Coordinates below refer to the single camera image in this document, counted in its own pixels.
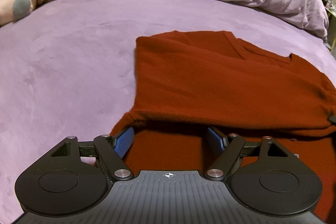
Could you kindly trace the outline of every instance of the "metal screw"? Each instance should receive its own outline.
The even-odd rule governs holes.
[[[207,172],[208,176],[213,177],[213,178],[219,178],[221,177],[224,173],[222,170],[219,169],[210,169]]]
[[[114,175],[118,178],[126,178],[131,174],[129,170],[126,169],[119,169],[116,172],[114,172]]]

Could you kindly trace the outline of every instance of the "gray spot on plush toy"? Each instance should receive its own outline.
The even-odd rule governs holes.
[[[30,13],[30,0],[14,0],[13,2],[13,19],[19,20]]]

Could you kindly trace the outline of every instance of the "crosshair symbol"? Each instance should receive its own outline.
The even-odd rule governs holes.
[[[175,176],[175,175],[169,172],[167,174],[164,174],[164,176],[167,178],[171,178],[172,176]]]

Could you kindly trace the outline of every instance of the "rust-colored sweater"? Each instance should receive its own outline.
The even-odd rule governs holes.
[[[231,32],[169,32],[136,41],[136,98],[112,130],[149,121],[271,129],[321,137],[336,131],[330,80],[295,54],[282,57]]]

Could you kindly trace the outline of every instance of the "gray gripper base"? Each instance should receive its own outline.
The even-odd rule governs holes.
[[[197,171],[141,171],[116,182],[95,207],[67,217],[26,213],[17,224],[322,224],[310,212],[287,218],[255,213],[238,203],[221,182]]]

